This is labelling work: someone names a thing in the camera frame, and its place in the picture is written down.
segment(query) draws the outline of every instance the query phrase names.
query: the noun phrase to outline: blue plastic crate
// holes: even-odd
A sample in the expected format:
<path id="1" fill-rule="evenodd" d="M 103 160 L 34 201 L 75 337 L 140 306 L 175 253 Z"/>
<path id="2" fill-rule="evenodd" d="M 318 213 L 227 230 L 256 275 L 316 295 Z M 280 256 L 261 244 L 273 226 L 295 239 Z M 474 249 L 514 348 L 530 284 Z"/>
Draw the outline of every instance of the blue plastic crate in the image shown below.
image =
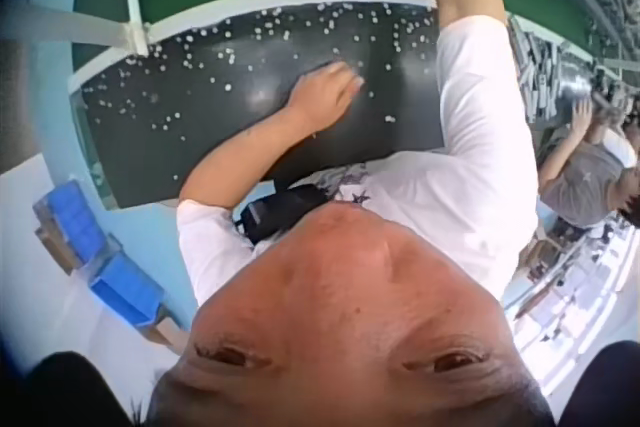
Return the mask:
<path id="1" fill-rule="evenodd" d="M 82 190 L 75 180 L 53 189 L 47 206 L 67 242 L 83 262 L 89 262 L 107 243 Z"/>
<path id="2" fill-rule="evenodd" d="M 91 290 L 134 327 L 153 324 L 164 291 L 125 254 L 115 254 L 91 281 Z"/>

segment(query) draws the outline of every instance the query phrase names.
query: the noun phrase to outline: white wall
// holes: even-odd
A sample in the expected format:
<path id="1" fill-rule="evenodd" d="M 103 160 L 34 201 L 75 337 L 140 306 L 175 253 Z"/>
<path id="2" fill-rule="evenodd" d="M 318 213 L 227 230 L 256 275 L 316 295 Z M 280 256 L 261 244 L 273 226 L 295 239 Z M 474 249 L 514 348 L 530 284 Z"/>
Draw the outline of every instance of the white wall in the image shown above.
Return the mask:
<path id="1" fill-rule="evenodd" d="M 0 176 L 0 332 L 18 367 L 73 350 L 102 373 L 123 408 L 146 403 L 177 356 L 153 344 L 67 276 L 34 231 L 31 206 L 53 188 L 42 155 Z"/>

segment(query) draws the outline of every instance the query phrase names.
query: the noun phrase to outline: worker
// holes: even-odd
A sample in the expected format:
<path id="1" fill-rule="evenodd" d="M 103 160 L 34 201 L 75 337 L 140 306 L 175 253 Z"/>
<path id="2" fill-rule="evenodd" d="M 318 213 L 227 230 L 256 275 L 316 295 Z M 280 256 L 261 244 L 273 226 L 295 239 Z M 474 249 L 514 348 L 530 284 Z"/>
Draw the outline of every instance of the worker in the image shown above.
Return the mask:
<path id="1" fill-rule="evenodd" d="M 540 200 L 575 227 L 616 211 L 640 227 L 640 129 L 631 123 L 621 134 L 606 113 L 593 114 L 591 99 L 577 102 L 568 135 L 540 168 Z"/>
<path id="2" fill-rule="evenodd" d="M 333 200 L 253 245 L 231 211 L 359 95 L 339 62 L 187 178 L 177 223 L 200 308 L 151 425 L 552 425 L 499 300 L 537 225 L 503 2 L 437 3 L 446 153 L 314 175 L 338 179 Z"/>

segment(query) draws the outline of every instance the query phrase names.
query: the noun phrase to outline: metal bar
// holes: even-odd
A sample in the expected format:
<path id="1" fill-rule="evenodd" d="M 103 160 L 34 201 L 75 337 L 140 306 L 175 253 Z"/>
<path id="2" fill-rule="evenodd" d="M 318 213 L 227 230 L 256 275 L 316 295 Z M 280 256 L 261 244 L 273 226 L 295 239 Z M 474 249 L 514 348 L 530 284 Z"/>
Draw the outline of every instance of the metal bar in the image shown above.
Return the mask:
<path id="1" fill-rule="evenodd" d="M 130 49 L 125 24 L 41 7 L 24 0 L 5 1 L 0 38 L 26 42 L 69 41 Z"/>
<path id="2" fill-rule="evenodd" d="M 538 295 L 542 290 L 549 285 L 549 283 L 556 277 L 556 275 L 560 272 L 560 270 L 565 266 L 567 261 L 571 258 L 571 256 L 584 245 L 587 241 L 587 236 L 583 235 L 578 241 L 576 241 L 567 252 L 561 254 L 560 258 L 556 262 L 549 271 L 533 285 L 529 290 L 527 290 L 524 294 L 518 297 L 516 300 L 511 302 L 504 308 L 505 315 L 507 319 L 512 320 L 515 315 L 520 311 L 520 309 L 531 299 L 533 299 L 536 295 Z"/>
<path id="3" fill-rule="evenodd" d="M 142 25 L 142 14 L 140 13 L 140 0 L 127 0 L 129 9 L 129 27 L 136 53 L 147 57 L 149 46 L 147 45 L 147 35 Z"/>
<path id="4" fill-rule="evenodd" d="M 603 59 L 602 63 L 610 69 L 629 70 L 631 72 L 640 72 L 640 62 L 622 59 Z"/>

